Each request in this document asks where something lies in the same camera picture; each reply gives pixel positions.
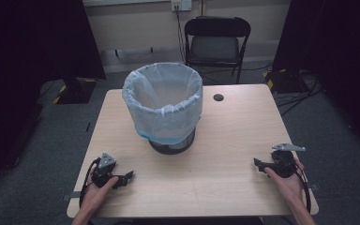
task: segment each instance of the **wall outlet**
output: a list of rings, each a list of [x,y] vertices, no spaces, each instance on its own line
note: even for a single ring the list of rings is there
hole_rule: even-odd
[[[172,11],[191,11],[192,0],[172,0]]]

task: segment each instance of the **wooden table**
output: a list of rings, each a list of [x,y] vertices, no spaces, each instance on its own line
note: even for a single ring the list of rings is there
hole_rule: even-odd
[[[215,101],[214,94],[224,100]],[[194,143],[179,155],[162,155],[137,134],[122,90],[111,90],[74,191],[81,190],[90,163],[106,152],[117,160],[114,174],[134,171],[135,176],[127,187],[109,194],[97,217],[289,215],[275,184],[258,172],[253,158],[271,162],[271,146],[290,142],[266,85],[205,86]],[[311,214],[316,214],[312,193],[311,201]],[[78,202],[70,201],[69,217],[75,217]]]

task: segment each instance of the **gray carpet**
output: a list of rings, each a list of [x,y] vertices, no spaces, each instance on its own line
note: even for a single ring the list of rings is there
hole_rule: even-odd
[[[263,68],[269,62],[254,62],[244,68]],[[262,83],[264,69],[244,70],[241,83]],[[229,71],[201,70],[206,85],[229,84]],[[74,188],[83,157],[92,136],[105,93],[122,88],[128,72],[109,73],[99,81],[88,104],[53,105],[63,86],[47,82],[39,103],[44,108],[36,129],[25,146],[19,165],[0,172],[0,224],[69,224],[68,202],[62,196]],[[316,77],[307,75],[312,86]],[[320,90],[317,84],[315,91]],[[305,146],[298,156],[306,165],[320,212],[319,224],[360,224],[360,137],[348,128],[341,108],[324,91],[300,104],[286,104],[298,94],[274,95],[292,142]],[[265,217],[264,224],[288,224],[280,217]],[[95,224],[114,224],[117,219],[94,219]]]

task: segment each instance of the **trash can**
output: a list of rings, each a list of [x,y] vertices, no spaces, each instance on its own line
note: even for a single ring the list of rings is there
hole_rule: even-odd
[[[122,91],[138,134],[159,153],[174,155],[193,143],[203,110],[203,81],[178,63],[156,63],[127,76]]]

